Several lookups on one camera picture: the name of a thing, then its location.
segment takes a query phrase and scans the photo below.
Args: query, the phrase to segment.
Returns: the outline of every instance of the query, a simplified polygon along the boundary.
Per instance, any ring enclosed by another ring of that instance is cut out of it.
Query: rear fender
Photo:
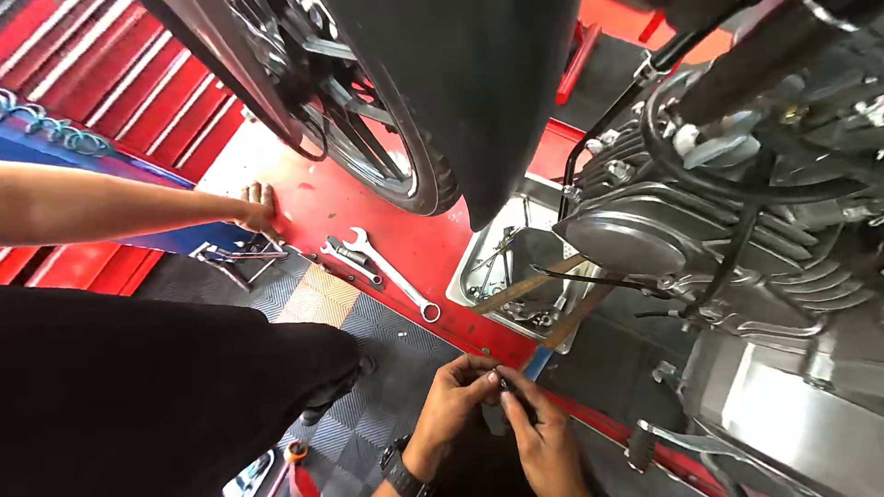
[[[448,161],[473,231],[528,169],[553,110],[578,2],[324,0],[369,73],[386,72]]]

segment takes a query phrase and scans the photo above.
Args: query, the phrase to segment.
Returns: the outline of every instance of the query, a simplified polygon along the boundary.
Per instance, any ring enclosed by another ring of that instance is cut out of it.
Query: hand
[[[282,243],[279,233],[272,224],[276,217],[273,187],[256,181],[242,189],[240,199],[248,204],[245,205],[243,213],[235,219],[236,225],[251,232],[263,233],[270,240]]]
[[[515,432],[522,469],[534,493],[538,497],[589,495],[583,482],[577,444],[568,428],[568,414],[519,371],[506,366],[499,366],[497,371],[515,385],[537,412],[537,424],[532,425],[515,395],[500,394],[503,410]]]
[[[500,390],[499,363],[490,357],[464,354],[436,371],[430,393],[417,420],[402,462],[419,480],[430,483],[461,431],[470,411]]]

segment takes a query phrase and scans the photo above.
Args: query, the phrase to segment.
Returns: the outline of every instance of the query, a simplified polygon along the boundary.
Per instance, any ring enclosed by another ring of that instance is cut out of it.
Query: blue cable
[[[66,149],[85,156],[107,157],[114,152],[111,143],[101,136],[88,130],[71,126],[70,119],[54,119],[46,116],[46,109],[37,103],[18,103],[18,98],[10,90],[0,88],[0,122],[15,113],[25,113],[34,120],[25,128],[25,133],[36,134],[47,132],[52,142],[61,142]]]

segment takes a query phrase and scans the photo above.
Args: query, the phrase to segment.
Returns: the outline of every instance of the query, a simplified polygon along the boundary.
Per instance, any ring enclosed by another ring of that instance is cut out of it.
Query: metal stand
[[[218,269],[227,275],[228,278],[232,279],[237,286],[247,292],[251,292],[253,289],[252,283],[261,276],[267,268],[271,267],[275,261],[285,259],[291,252],[286,252],[273,241],[269,241],[261,250],[248,250],[249,247],[256,249],[257,245],[255,239],[248,244],[243,243],[242,252],[231,252],[230,250],[225,250],[218,245],[205,241],[189,255],[198,261],[204,262]],[[261,267],[261,269],[252,275],[251,278],[247,279],[240,271],[240,268],[236,266],[236,261],[244,259],[268,259],[268,261]]]

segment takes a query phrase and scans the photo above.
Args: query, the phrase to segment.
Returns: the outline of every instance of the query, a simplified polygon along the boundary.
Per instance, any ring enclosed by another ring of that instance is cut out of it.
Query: wooden stick
[[[578,264],[584,262],[586,262],[586,257],[577,254],[551,265],[549,267],[549,270],[555,272],[568,272],[577,267]],[[543,285],[548,281],[552,281],[553,279],[554,278],[551,278],[544,274],[532,276],[528,279],[524,279],[510,285],[500,293],[488,297],[487,299],[474,305],[470,309],[472,309],[473,312],[475,312],[476,314],[487,314],[493,310],[499,309],[500,306],[502,306],[503,304],[511,302],[512,300],[527,294],[531,290]]]
[[[610,272],[604,278],[623,279],[624,276],[618,272]],[[555,350],[615,288],[596,283],[571,312],[552,325],[549,336],[543,341],[543,347]]]

